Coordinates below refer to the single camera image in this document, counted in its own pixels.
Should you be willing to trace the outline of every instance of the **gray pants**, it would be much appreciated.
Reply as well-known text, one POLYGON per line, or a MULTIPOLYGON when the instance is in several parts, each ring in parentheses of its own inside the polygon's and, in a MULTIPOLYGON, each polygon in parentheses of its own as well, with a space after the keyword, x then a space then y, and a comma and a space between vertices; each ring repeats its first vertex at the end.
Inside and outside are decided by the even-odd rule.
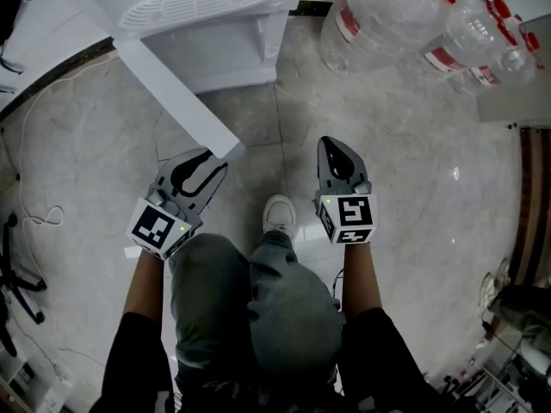
POLYGON ((225 237, 190 239, 170 262, 181 390, 256 378, 326 384, 344 316, 324 283, 269 231, 248 260, 225 237))

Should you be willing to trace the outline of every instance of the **white cable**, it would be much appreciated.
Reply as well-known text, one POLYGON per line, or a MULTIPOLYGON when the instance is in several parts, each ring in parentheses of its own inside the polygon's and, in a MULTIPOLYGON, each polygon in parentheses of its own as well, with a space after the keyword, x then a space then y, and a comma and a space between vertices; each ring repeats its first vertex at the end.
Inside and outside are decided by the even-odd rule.
POLYGON ((105 61, 102 61, 101 63, 95 63, 93 65, 89 65, 88 67, 85 67, 84 69, 82 69, 80 72, 76 73, 75 75, 73 75, 72 77, 67 77, 67 78, 61 78, 59 80, 56 80, 54 81, 53 83, 50 83, 48 84, 39 94, 38 96, 36 96, 36 98, 34 99, 33 103, 31 104, 31 107, 27 110, 27 112, 25 113, 25 118, 23 119, 23 128, 22 128, 22 133, 21 133, 21 146, 20 146, 20 149, 19 149, 19 201, 21 202, 21 208, 23 210, 23 212, 25 213, 25 217, 22 221, 22 228, 23 228, 23 239, 25 240, 25 244, 27 245, 27 251, 28 253, 30 254, 30 257, 31 257, 31 260, 33 261, 36 269, 38 270, 38 272, 40 273, 40 276, 42 277, 42 280, 44 281, 44 283, 46 283, 46 286, 47 286, 47 291, 48 291, 48 297, 50 299, 50 303, 52 304, 52 320, 53 320, 53 327, 55 329, 55 332, 56 334, 59 336, 59 331, 58 331, 58 321, 57 321, 57 318, 56 318, 56 313, 55 313, 55 304, 53 303, 53 294, 52 294, 52 289, 50 288, 50 286, 48 285, 47 281, 46 281, 46 276, 42 273, 42 270, 40 269, 40 266, 38 265, 38 262, 36 261, 36 259, 34 258, 34 254, 33 254, 33 251, 31 250, 30 248, 30 245, 28 244, 28 239, 27 239, 27 233, 25 231, 25 223, 27 221, 30 221, 32 222, 33 224, 35 224, 36 226, 50 226, 50 227, 56 227, 56 226, 61 226, 64 222, 65 222, 65 213, 63 212, 63 208, 61 206, 54 206, 50 212, 47 214, 46 218, 43 219, 43 218, 40 218, 40 217, 37 217, 37 216, 32 216, 27 208, 25 207, 25 203, 23 201, 23 150, 24 150, 24 145, 25 145, 25 130, 27 128, 27 121, 28 121, 28 118, 31 114, 31 112, 33 111, 33 108, 34 106, 36 105, 36 103, 38 102, 38 100, 42 97, 42 95, 44 95, 44 93, 46 93, 46 91, 48 89, 50 89, 52 86, 54 86, 55 84, 58 84, 58 83, 63 83, 65 81, 71 81, 77 77, 79 77, 80 75, 82 75, 83 73, 85 73, 86 71, 88 71, 89 69, 93 69, 94 67, 97 67, 99 65, 105 65, 107 64, 109 61, 112 61, 113 59, 117 58, 117 55, 114 55, 113 57, 111 57, 110 59, 106 59, 105 61), (52 214, 55 212, 55 211, 59 211, 60 213, 60 219, 59 219, 59 222, 52 222, 50 220, 50 218, 52 217, 52 214))
MULTIPOLYGON (((12 308, 9 308, 9 313, 10 313, 11 317, 14 319, 15 324, 17 325, 17 329, 19 329, 19 331, 23 334, 23 336, 25 336, 28 340, 33 342, 33 344, 36 346, 36 348, 44 355, 44 357, 50 363, 50 365, 52 366, 53 372, 56 374, 59 381, 60 382, 64 382, 64 381, 69 381, 70 382, 69 378, 67 378, 67 376, 63 373, 63 371, 59 368, 59 365, 56 363, 56 361, 60 361, 60 362, 64 363, 64 366, 67 366, 66 362, 63 361, 63 359, 60 358, 59 355, 58 355, 58 358, 55 361, 53 361, 52 358, 50 358, 48 356, 48 354, 46 353, 46 351, 41 347, 41 345, 39 343, 37 343, 37 341, 33 337, 31 337, 31 335, 29 335, 25 330, 23 330, 23 328, 19 324, 19 321, 17 321, 17 317, 15 316, 15 312, 13 311, 12 308)), ((76 354, 81 354, 82 356, 85 356, 86 358, 88 358, 88 359, 96 362, 97 364, 105 367, 105 365, 102 364, 101 362, 95 360, 94 358, 92 358, 91 356, 88 356, 87 354, 83 354, 82 352, 78 352, 78 351, 72 350, 72 349, 58 349, 58 350, 61 351, 61 352, 71 351, 71 352, 74 352, 76 354)), ((92 387, 90 384, 88 384, 88 382, 86 382, 86 380, 84 380, 84 378, 82 376, 80 376, 78 372, 76 372, 74 369, 72 369, 72 371, 74 372, 75 376, 78 379, 80 379, 80 381, 89 388, 90 391, 96 392, 94 387, 92 387)))

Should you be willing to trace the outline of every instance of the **black chair leg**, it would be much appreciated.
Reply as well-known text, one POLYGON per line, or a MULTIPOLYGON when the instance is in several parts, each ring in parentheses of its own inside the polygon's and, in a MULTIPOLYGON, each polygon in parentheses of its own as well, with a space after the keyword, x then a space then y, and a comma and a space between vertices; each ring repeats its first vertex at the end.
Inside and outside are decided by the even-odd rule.
POLYGON ((13 228, 17 225, 17 216, 11 214, 8 221, 3 224, 3 237, 2 237, 2 257, 0 264, 2 267, 2 283, 15 295, 17 301, 21 304, 25 312, 33 319, 37 324, 44 323, 44 314, 42 312, 33 313, 27 301, 21 294, 19 287, 27 289, 33 292, 41 292, 46 289, 46 283, 41 280, 36 285, 25 281, 24 279, 15 275, 15 272, 11 269, 10 256, 9 256, 9 228, 13 228))
POLYGON ((28 291, 33 291, 35 293, 41 293, 42 291, 46 291, 47 289, 46 283, 43 280, 40 280, 34 285, 33 283, 29 283, 28 281, 15 275, 12 278, 12 281, 17 287, 20 287, 21 289, 27 289, 28 291))
POLYGON ((6 328, 8 320, 8 306, 6 305, 4 296, 0 295, 0 342, 2 342, 11 356, 17 356, 17 349, 15 348, 15 344, 11 341, 11 336, 9 336, 8 329, 6 328))
POLYGON ((15 295, 17 301, 19 301, 19 304, 23 307, 25 312, 33 319, 35 323, 44 323, 44 314, 42 312, 36 312, 36 315, 34 315, 33 310, 30 308, 27 301, 25 301, 25 298, 23 297, 18 287, 13 286, 9 290, 15 295))

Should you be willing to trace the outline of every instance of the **wire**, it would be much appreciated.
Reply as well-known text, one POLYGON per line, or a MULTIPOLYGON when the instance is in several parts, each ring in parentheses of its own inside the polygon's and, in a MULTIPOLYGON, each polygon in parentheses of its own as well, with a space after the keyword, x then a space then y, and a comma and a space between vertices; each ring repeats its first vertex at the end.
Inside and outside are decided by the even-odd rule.
POLYGON ((92 358, 90 355, 85 354, 84 352, 79 352, 78 350, 74 350, 72 348, 58 348, 58 351, 59 352, 71 352, 72 354, 79 354, 80 356, 83 356, 84 358, 88 358, 90 361, 94 361, 99 366, 102 366, 102 367, 106 366, 101 361, 98 361, 96 358, 92 358))
POLYGON ((337 289, 337 280, 343 278, 343 276, 341 275, 343 272, 344 272, 344 268, 338 271, 338 274, 335 277, 335 280, 333 280, 333 291, 332 291, 333 298, 335 298, 335 290, 337 289))
MULTIPOLYGON (((28 211, 28 209, 25 207, 25 202, 23 201, 23 151, 25 149, 25 131, 27 129, 27 122, 28 122, 28 118, 30 117, 30 114, 31 112, 33 111, 33 108, 34 106, 36 105, 36 103, 39 101, 39 99, 46 93, 46 91, 50 88, 52 88, 52 86, 58 84, 58 83, 63 83, 63 82, 66 82, 66 81, 71 81, 79 76, 81 76, 83 73, 85 73, 86 71, 90 70, 90 69, 93 69, 95 67, 98 67, 100 65, 105 65, 107 64, 109 61, 113 61, 114 59, 117 58, 117 55, 114 55, 112 56, 111 58, 109 59, 106 59, 100 63, 95 63, 93 65, 89 65, 88 67, 85 67, 84 69, 82 69, 81 71, 79 71, 78 73, 76 73, 75 75, 73 75, 72 77, 67 77, 67 78, 60 78, 56 81, 54 81, 53 83, 50 83, 48 84, 37 96, 36 98, 34 99, 33 103, 31 104, 31 107, 27 110, 27 112, 25 113, 25 117, 23 119, 23 126, 22 126, 22 135, 21 135, 21 145, 20 145, 20 148, 19 148, 19 201, 21 203, 21 208, 22 208, 22 211, 23 213, 25 214, 25 217, 24 219, 22 220, 22 229, 23 229, 23 239, 25 241, 25 245, 27 246, 27 251, 31 257, 31 260, 33 261, 33 264, 34 266, 36 267, 36 269, 38 270, 38 272, 40 273, 40 277, 42 278, 42 280, 44 281, 44 283, 46 283, 46 287, 47 287, 47 291, 48 291, 48 297, 50 299, 50 303, 52 305, 52 320, 53 320, 53 327, 55 329, 55 333, 57 335, 57 337, 59 338, 59 331, 58 331, 58 322, 57 322, 57 317, 56 317, 56 312, 55 312, 55 304, 53 302, 53 294, 52 294, 52 289, 50 288, 50 286, 48 285, 47 281, 46 281, 46 276, 42 273, 42 270, 40 269, 40 266, 38 264, 38 262, 36 261, 36 258, 34 257, 34 254, 33 254, 33 251, 31 250, 30 248, 30 245, 28 243, 28 238, 27 238, 27 233, 25 231, 25 223, 27 221, 30 221, 31 223, 33 223, 34 225, 36 226, 49 226, 49 227, 58 227, 58 226, 61 226, 62 224, 64 224, 65 222, 65 213, 63 211, 63 208, 61 206, 54 206, 50 211, 49 213, 47 214, 46 218, 43 219, 41 217, 38 217, 38 216, 33 216, 31 215, 31 213, 28 211), (59 221, 55 222, 55 221, 51 221, 51 217, 52 217, 52 214, 56 211, 59 211, 59 214, 60 214, 60 218, 59 218, 59 221)), ((19 322, 17 321, 17 318, 15 317, 15 313, 13 312, 13 310, 11 310, 10 308, 10 313, 11 313, 11 316, 12 318, 14 319, 15 321, 15 324, 17 325, 17 328, 21 331, 21 333, 28 339, 30 340, 31 342, 34 343, 34 345, 38 348, 38 350, 44 355, 44 357, 48 360, 48 362, 52 365, 52 368, 53 368, 53 371, 55 372, 55 374, 58 376, 58 378, 63 381, 65 379, 65 376, 62 374, 61 370, 59 369, 59 366, 48 356, 48 354, 46 353, 46 351, 41 347, 41 345, 39 343, 37 343, 37 341, 35 341, 35 339, 33 337, 31 337, 31 335, 29 335, 27 332, 25 332, 25 330, 23 330, 23 328, 21 327, 21 325, 19 324, 19 322)), ((88 356, 87 354, 83 353, 83 352, 78 352, 77 350, 73 350, 72 348, 59 348, 58 349, 59 351, 61 352, 72 352, 73 354, 79 354, 79 355, 82 355, 86 358, 88 358, 89 360, 91 361, 94 361, 95 363, 97 363, 98 365, 100 366, 103 366, 105 367, 104 364, 102 364, 100 361, 97 361, 95 360, 94 358, 92 358, 91 356, 88 356)), ((91 390, 93 390, 93 388, 86 382, 82 379, 82 381, 84 382, 85 385, 87 385, 91 390)))
POLYGON ((482 312, 482 315, 480 315, 480 319, 482 320, 482 327, 484 328, 484 330, 486 332, 488 332, 489 334, 491 334, 492 336, 495 336, 496 338, 498 338, 498 340, 504 345, 506 346, 513 354, 516 354, 517 351, 512 348, 509 344, 507 344, 505 341, 503 341, 501 338, 499 338, 498 334, 496 334, 494 331, 493 331, 493 327, 491 324, 489 324, 487 321, 484 321, 484 314, 486 313, 486 311, 482 312))
POLYGON ((21 208, 22 208, 23 212, 25 213, 25 218, 22 220, 23 239, 25 241, 25 245, 27 246, 27 251, 28 251, 28 253, 31 257, 31 260, 33 261, 33 264, 35 265, 36 269, 40 273, 40 276, 42 277, 42 280, 44 281, 44 283, 46 283, 46 287, 47 287, 47 291, 48 291, 48 298, 50 299, 50 304, 52 305, 53 328, 55 329, 55 332, 56 332, 57 335, 59 335, 58 320, 57 320, 57 316, 56 316, 56 313, 55 313, 55 304, 53 302, 52 289, 48 285, 48 282, 46 281, 46 276, 42 273, 42 270, 40 269, 40 266, 39 266, 38 262, 36 261, 36 258, 34 258, 33 251, 31 250, 30 245, 28 244, 27 232, 25 230, 25 223, 30 221, 33 224, 35 224, 36 226, 58 227, 58 226, 61 226, 62 224, 64 224, 64 222, 65 222, 65 213, 64 213, 63 208, 61 206, 56 205, 50 210, 50 212, 47 214, 46 218, 43 219, 43 218, 40 218, 38 216, 31 215, 31 213, 25 207, 25 202, 23 201, 23 180, 25 179, 25 177, 23 176, 23 150, 25 148, 25 131, 27 130, 28 118, 29 118, 31 112, 33 111, 34 106, 39 101, 39 99, 42 97, 42 95, 44 95, 46 93, 46 91, 48 89, 52 88, 54 85, 56 85, 58 83, 63 83, 65 81, 71 81, 71 80, 73 80, 77 77, 80 77, 86 71, 89 71, 90 69, 93 69, 93 68, 95 68, 97 66, 100 66, 100 65, 105 65, 109 61, 114 60, 115 58, 117 58, 117 55, 114 55, 110 59, 106 59, 106 60, 104 60, 100 63, 95 63, 93 65, 89 65, 88 67, 85 67, 84 69, 82 69, 81 71, 79 71, 78 73, 73 75, 72 77, 60 78, 60 79, 54 81, 53 83, 48 84, 36 96, 33 103, 31 104, 31 107, 25 113, 25 118, 23 119, 23 127, 22 127, 22 135, 21 135, 21 146, 19 148, 19 201, 21 202, 21 208), (59 211, 59 221, 58 222, 52 222, 50 220, 50 218, 52 217, 52 214, 56 211, 59 211))

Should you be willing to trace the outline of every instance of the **fan grille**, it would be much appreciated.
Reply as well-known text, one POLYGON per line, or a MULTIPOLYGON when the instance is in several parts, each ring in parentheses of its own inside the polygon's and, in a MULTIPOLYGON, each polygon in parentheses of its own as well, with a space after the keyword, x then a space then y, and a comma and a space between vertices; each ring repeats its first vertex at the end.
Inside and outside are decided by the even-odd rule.
POLYGON ((266 0, 146 0, 122 16, 119 26, 132 30, 153 30, 197 22, 255 6, 266 0))

